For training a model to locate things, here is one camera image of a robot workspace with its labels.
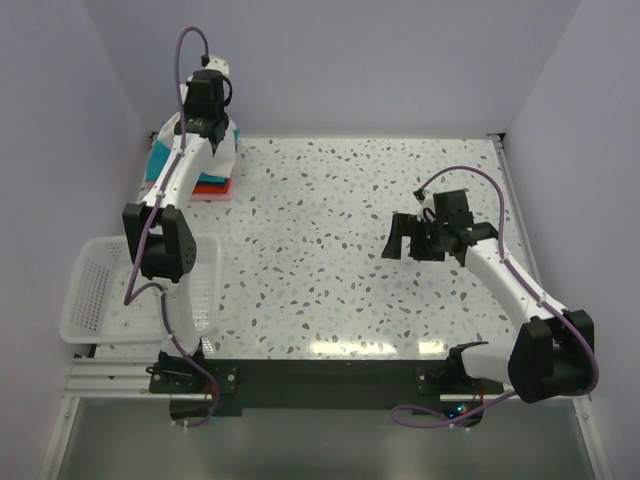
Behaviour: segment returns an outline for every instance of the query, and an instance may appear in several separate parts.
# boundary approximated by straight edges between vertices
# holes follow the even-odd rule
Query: white wall
[[[0,4],[0,465],[32,479],[72,358],[58,334],[73,264],[117,233],[144,129],[81,3]]]
[[[477,136],[506,131],[579,0],[84,2],[147,128],[175,110],[175,38],[195,24],[247,133]]]
[[[637,0],[583,0],[507,134],[542,277],[596,322],[596,419],[620,479],[640,476],[638,25]]]

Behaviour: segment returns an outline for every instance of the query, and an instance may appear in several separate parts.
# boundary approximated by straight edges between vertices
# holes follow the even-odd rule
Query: teal cloth
[[[233,136],[236,142],[236,146],[238,145],[238,137],[240,136],[240,130],[235,129],[233,132]],[[162,169],[164,168],[164,164],[167,163],[169,159],[169,154],[171,153],[171,149],[164,145],[162,142],[155,142],[153,145],[153,150],[151,150],[151,155],[149,155],[149,163],[147,164],[147,174],[145,175],[144,181],[147,183],[155,182],[160,173],[162,173]],[[227,178],[224,177],[216,177],[213,175],[207,175],[203,173],[198,178],[198,184],[212,185],[216,187],[221,187],[227,182]]]

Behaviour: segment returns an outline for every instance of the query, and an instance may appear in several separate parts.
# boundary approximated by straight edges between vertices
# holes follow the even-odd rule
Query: table
[[[507,190],[491,140],[241,137],[233,200],[185,211],[194,234],[225,248],[207,357],[445,358],[460,343],[511,343],[501,307],[453,258],[380,258],[392,212],[417,212],[412,192],[452,165],[481,168]],[[450,172],[429,191],[462,188],[476,220],[497,226],[497,196],[477,175]],[[526,266],[509,198],[505,241]],[[95,356],[158,350],[99,345]]]

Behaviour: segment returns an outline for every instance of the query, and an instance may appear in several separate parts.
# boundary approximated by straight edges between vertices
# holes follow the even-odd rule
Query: gray floor
[[[470,433],[388,412],[246,411],[189,431],[166,400],[83,400],[61,479],[591,479],[572,402],[509,401]]]

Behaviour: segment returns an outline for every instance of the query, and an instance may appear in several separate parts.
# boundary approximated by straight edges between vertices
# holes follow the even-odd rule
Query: white plastic basket
[[[202,335],[210,331],[222,290],[222,246],[217,237],[196,236],[191,271],[193,320]],[[162,340],[160,302],[149,289],[123,304],[133,266],[124,236],[88,242],[71,276],[62,310],[60,336],[67,343],[134,343]],[[136,288],[147,282],[138,274]]]

